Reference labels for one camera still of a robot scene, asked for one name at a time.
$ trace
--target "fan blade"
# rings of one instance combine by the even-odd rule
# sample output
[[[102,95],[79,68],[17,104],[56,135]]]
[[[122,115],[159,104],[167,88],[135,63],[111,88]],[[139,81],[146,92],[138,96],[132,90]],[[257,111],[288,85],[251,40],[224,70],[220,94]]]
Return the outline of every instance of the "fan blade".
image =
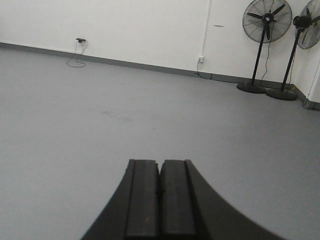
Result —
[[[280,7],[278,7],[278,8],[273,12],[273,15],[276,15],[277,13],[279,13],[282,9],[284,9],[285,6],[286,6],[286,5],[283,4],[283,5],[281,5]]]
[[[304,33],[303,40],[302,40],[302,43],[301,43],[302,45],[304,44],[304,42],[306,40],[307,33],[308,33],[308,29]]]
[[[266,38],[270,40],[270,26],[269,24],[265,26],[265,33],[266,33]]]
[[[312,20],[312,23],[318,22],[320,20],[320,16],[317,16],[315,19]]]
[[[249,15],[250,17],[256,18],[256,19],[262,19],[262,16],[255,14],[255,13],[248,12],[247,15]]]
[[[306,8],[306,14],[307,14],[309,17],[311,17],[311,12],[310,12],[309,8]]]

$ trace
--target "small black device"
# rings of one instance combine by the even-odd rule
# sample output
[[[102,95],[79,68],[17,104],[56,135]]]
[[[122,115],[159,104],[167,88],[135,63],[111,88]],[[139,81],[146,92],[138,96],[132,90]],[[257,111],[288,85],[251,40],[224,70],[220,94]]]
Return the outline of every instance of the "small black device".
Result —
[[[79,43],[82,43],[82,42],[85,42],[85,41],[86,41],[85,39],[80,38],[80,37],[76,38],[75,40],[78,40]]]

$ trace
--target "fan motor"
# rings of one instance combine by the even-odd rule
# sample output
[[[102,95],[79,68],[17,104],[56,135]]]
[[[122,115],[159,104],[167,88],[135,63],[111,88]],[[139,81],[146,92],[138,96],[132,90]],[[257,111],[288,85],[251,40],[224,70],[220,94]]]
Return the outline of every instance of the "fan motor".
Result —
[[[299,29],[306,29],[312,24],[312,18],[310,16],[296,16],[293,19],[293,25]]]
[[[272,13],[266,13],[262,17],[262,22],[264,24],[270,24],[274,21],[274,15]]]

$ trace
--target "fan grille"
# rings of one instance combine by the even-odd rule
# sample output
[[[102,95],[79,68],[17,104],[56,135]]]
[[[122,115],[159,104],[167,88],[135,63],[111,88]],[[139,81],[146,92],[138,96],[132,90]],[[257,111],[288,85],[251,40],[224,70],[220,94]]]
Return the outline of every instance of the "fan grille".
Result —
[[[307,8],[311,13],[311,18],[315,19],[320,16],[320,0],[311,0],[301,12],[301,16],[307,15]],[[301,33],[298,45],[302,49],[312,48],[320,41],[320,20],[317,24],[312,24],[310,27]]]
[[[263,43],[270,43],[280,39],[290,28],[292,21],[292,10],[285,0],[254,0],[251,2],[245,10],[242,19],[243,29],[246,35],[259,43],[264,30],[262,20],[249,16],[248,13],[263,16],[264,14],[274,12],[284,4],[285,7],[274,16],[276,22],[269,24],[271,29],[270,40],[265,36]]]

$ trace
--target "cable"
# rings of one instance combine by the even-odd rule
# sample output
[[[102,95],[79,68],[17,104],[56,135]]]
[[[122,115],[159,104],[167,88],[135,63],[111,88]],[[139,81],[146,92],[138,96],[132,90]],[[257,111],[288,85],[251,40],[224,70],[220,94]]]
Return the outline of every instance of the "cable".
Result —
[[[317,75],[319,75],[319,72],[320,72],[320,61],[319,61],[319,64],[318,64],[317,66],[318,66],[318,67],[316,68],[316,71],[315,71],[315,74],[314,74],[314,78],[313,78],[313,80],[312,80],[312,83],[311,83],[309,92],[308,92],[308,94],[307,94],[307,96],[306,96],[307,99],[309,99],[309,97],[310,97],[310,95],[311,95],[311,92],[312,92],[312,89],[313,89],[313,87],[314,87],[314,84],[315,84],[316,79],[319,78],[319,76],[317,76]]]
[[[85,50],[87,49],[88,45],[89,45],[89,42],[86,40],[86,46],[82,46],[82,52],[80,54],[77,54],[77,46],[78,46],[78,41],[76,42],[75,44],[75,51],[74,51],[74,54],[72,55],[72,57],[66,62],[66,64],[70,67],[70,68],[84,68],[86,66],[86,64],[84,62],[81,62],[79,61],[79,57],[84,54]],[[75,61],[78,63],[78,64],[82,64],[82,66],[72,66],[69,64],[69,62],[74,59],[74,57],[78,55],[78,57],[75,59]]]
[[[210,78],[205,78],[205,77],[202,77],[202,76],[200,76],[200,72],[199,72],[199,63],[200,63],[200,60],[198,60],[198,63],[196,64],[196,74],[200,77],[200,78],[202,78],[202,79],[205,79],[205,80],[212,80],[212,73],[211,73],[211,76],[210,76]]]
[[[260,80],[260,84],[262,83],[262,81],[264,80],[264,77],[266,76],[267,72],[268,72],[268,60],[269,60],[269,56],[270,56],[270,45],[271,45],[271,42],[272,42],[272,35],[273,35],[273,32],[274,32],[274,28],[275,28],[275,24],[273,24],[272,26],[272,30],[271,30],[271,34],[270,34],[270,42],[269,42],[269,46],[268,46],[268,56],[266,58],[266,61],[265,61],[265,73],[263,74],[261,80]]]
[[[289,85],[291,84],[291,80],[292,80],[292,70],[294,69],[295,59],[296,59],[296,52],[294,52],[294,55],[293,55],[293,60],[292,60],[292,65],[291,65],[291,71],[290,71],[290,81],[289,81]]]

